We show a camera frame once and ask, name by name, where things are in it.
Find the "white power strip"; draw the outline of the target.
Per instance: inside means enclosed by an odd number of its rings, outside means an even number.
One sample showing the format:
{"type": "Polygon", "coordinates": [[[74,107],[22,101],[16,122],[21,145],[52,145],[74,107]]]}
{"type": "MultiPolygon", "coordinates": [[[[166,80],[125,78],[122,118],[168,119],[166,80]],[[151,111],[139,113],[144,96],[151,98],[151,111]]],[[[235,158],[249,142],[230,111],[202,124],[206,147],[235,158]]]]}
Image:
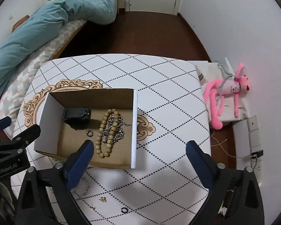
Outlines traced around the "white power strip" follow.
{"type": "Polygon", "coordinates": [[[249,146],[250,146],[250,156],[251,156],[251,167],[256,176],[258,185],[262,185],[262,157],[256,157],[258,153],[263,153],[263,148],[261,147],[260,135],[259,135],[259,125],[257,116],[254,115],[247,119],[248,130],[249,130],[249,146]]]}

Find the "black charger plug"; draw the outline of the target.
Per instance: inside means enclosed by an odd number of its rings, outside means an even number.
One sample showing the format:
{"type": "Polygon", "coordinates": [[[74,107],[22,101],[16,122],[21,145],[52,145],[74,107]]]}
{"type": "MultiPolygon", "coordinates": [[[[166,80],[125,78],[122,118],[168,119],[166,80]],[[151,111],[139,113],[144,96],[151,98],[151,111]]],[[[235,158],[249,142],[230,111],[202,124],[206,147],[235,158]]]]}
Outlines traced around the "black charger plug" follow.
{"type": "Polygon", "coordinates": [[[259,151],[251,153],[251,158],[252,159],[258,159],[258,158],[260,158],[262,156],[263,156],[263,150],[259,150],[259,151]]]}

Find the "gold earring piece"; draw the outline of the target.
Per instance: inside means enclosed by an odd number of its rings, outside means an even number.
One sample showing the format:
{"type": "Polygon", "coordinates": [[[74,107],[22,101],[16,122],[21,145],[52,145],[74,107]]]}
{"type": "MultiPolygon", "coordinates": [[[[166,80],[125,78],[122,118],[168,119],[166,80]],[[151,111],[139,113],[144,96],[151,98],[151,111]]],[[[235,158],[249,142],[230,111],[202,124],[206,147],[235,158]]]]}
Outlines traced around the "gold earring piece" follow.
{"type": "Polygon", "coordinates": [[[99,201],[101,201],[101,202],[103,202],[103,203],[106,203],[107,202],[107,199],[106,199],[106,197],[101,197],[100,199],[99,199],[99,201]]]}

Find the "white patterned tablecloth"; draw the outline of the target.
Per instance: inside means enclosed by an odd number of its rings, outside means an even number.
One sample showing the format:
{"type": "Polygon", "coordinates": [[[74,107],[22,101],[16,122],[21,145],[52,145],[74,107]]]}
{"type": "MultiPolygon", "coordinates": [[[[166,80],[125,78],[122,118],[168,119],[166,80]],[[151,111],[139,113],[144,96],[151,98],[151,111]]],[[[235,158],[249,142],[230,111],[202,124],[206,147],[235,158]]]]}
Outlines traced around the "white patterned tablecloth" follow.
{"type": "Polygon", "coordinates": [[[89,167],[72,191],[85,216],[92,224],[188,224],[208,191],[186,156],[186,143],[194,140],[204,152],[211,151],[208,115],[195,66],[137,54],[54,59],[36,73],[23,104],[47,86],[76,79],[84,87],[138,91],[136,167],[89,167]],[[99,201],[101,197],[107,202],[99,201]]]}

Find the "black smartwatch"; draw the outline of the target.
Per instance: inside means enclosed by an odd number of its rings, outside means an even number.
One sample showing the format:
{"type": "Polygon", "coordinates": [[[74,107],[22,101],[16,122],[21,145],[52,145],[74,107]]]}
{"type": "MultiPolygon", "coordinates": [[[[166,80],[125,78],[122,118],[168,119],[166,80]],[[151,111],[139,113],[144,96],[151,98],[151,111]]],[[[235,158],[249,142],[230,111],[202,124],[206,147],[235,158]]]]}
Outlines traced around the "black smartwatch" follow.
{"type": "Polygon", "coordinates": [[[63,113],[63,121],[74,130],[84,130],[91,121],[91,109],[67,108],[63,113]]]}

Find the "white cardboard box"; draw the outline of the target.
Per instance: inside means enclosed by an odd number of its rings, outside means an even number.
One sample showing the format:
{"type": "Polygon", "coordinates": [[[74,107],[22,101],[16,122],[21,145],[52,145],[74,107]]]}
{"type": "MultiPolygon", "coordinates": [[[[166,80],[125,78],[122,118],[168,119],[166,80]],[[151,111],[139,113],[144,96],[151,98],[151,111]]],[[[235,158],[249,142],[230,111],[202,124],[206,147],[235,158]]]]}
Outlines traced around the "white cardboard box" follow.
{"type": "Polygon", "coordinates": [[[100,88],[50,92],[37,109],[36,124],[41,134],[34,151],[52,158],[67,159],[90,140],[96,143],[99,129],[108,110],[115,109],[123,119],[123,139],[113,144],[109,157],[94,152],[90,166],[114,169],[136,167],[138,92],[130,88],[100,88]],[[74,130],[63,121],[67,108],[91,109],[91,121],[84,130],[74,130]]]}

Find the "brown cushion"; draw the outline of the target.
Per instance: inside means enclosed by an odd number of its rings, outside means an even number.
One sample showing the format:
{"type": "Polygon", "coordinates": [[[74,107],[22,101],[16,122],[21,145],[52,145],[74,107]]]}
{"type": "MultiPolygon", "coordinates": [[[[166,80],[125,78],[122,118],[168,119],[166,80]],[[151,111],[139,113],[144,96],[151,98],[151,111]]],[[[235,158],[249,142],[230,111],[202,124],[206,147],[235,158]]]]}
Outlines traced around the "brown cushion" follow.
{"type": "Polygon", "coordinates": [[[29,15],[25,15],[24,17],[22,17],[19,21],[17,21],[13,27],[12,27],[12,32],[17,29],[21,24],[23,24],[30,16],[29,15]]]}

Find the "pink panther plush toy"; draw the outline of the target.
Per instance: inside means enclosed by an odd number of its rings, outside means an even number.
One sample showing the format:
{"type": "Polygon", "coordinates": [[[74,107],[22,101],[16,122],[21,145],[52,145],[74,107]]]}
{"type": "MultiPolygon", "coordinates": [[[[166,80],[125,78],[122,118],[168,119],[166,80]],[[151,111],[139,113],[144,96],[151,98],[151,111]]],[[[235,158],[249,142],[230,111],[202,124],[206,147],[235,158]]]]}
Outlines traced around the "pink panther plush toy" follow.
{"type": "Polygon", "coordinates": [[[216,79],[208,82],[203,92],[204,102],[210,102],[210,124],[215,130],[223,127],[219,119],[224,110],[224,98],[233,97],[233,114],[239,117],[240,95],[246,94],[250,90],[250,81],[243,72],[246,66],[241,62],[235,74],[230,74],[224,79],[216,79]]]}

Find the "grey clothes hanger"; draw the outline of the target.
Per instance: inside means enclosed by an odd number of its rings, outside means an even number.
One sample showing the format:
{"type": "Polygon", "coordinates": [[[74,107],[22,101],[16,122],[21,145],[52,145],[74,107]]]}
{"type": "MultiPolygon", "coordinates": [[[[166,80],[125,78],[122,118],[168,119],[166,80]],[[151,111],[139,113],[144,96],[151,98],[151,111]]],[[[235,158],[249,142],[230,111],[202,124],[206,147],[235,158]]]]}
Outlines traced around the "grey clothes hanger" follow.
{"type": "Polygon", "coordinates": [[[217,101],[224,95],[234,94],[238,91],[237,83],[234,81],[235,73],[234,73],[227,57],[225,58],[225,62],[218,63],[218,68],[221,70],[222,76],[224,78],[221,79],[216,86],[217,101]]]}

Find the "teal duvet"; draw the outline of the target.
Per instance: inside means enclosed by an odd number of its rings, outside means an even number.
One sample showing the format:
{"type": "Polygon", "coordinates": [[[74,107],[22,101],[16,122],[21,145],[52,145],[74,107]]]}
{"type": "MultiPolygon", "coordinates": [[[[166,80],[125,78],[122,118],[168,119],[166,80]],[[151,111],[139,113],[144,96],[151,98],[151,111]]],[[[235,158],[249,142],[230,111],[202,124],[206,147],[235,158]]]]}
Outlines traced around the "teal duvet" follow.
{"type": "Polygon", "coordinates": [[[0,46],[0,96],[17,66],[57,37],[66,22],[85,19],[97,24],[115,21],[117,0],[51,0],[40,7],[0,46]]]}

